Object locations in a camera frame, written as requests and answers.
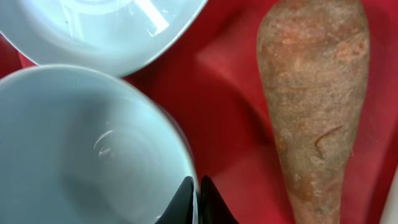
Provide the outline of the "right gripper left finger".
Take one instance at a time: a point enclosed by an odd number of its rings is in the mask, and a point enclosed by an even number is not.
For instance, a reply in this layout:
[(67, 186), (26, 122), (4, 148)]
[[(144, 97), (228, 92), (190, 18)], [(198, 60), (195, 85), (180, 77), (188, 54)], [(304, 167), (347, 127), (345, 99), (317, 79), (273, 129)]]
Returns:
[(193, 178), (183, 179), (174, 197), (155, 224), (192, 224), (193, 221)]

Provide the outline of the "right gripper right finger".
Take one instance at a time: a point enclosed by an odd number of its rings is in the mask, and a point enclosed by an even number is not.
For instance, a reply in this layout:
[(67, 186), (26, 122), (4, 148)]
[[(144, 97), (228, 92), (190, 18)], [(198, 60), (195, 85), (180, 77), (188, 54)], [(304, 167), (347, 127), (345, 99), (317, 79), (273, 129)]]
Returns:
[(210, 177), (204, 176), (200, 187), (202, 224), (239, 224)]

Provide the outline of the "light blue bowl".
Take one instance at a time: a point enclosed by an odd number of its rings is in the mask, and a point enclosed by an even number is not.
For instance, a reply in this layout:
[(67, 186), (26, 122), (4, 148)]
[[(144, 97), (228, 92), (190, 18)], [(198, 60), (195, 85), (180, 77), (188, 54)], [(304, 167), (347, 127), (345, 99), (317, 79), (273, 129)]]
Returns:
[(156, 223), (198, 181), (174, 120), (125, 81), (71, 65), (1, 79), (2, 223)]

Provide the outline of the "red serving tray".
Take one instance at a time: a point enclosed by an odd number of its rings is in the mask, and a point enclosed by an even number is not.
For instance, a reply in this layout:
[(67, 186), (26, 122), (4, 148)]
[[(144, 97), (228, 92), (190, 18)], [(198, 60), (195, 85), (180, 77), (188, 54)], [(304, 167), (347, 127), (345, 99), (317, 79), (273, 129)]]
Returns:
[[(87, 68), (137, 88), (180, 128), (197, 175), (198, 223), (206, 175), (239, 223), (297, 223), (257, 64), (259, 26), (277, 2), (207, 1), (183, 35), (142, 69), (114, 77)], [(397, 166), (397, 2), (361, 3), (370, 36), (368, 84), (339, 223), (379, 223)]]

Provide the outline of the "white plastic spoon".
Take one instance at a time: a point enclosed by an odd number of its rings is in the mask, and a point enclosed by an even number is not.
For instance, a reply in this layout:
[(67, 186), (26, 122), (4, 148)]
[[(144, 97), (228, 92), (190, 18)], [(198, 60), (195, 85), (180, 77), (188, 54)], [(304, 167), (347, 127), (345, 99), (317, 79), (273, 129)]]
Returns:
[(398, 170), (396, 170), (386, 199), (380, 224), (398, 224)]

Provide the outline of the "light blue plate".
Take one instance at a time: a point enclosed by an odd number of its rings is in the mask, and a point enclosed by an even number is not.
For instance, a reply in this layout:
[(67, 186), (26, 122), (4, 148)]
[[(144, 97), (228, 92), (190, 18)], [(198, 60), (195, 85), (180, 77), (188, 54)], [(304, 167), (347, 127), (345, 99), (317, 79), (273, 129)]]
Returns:
[(206, 0), (1, 0), (1, 34), (36, 65), (125, 77), (168, 50)]

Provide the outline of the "brown carrot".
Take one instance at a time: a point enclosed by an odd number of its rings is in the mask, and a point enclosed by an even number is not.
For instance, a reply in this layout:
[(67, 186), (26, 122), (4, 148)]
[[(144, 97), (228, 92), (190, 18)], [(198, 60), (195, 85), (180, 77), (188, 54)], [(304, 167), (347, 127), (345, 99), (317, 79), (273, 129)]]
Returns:
[(340, 222), (369, 58), (360, 0), (278, 1), (259, 26), (257, 64), (297, 223)]

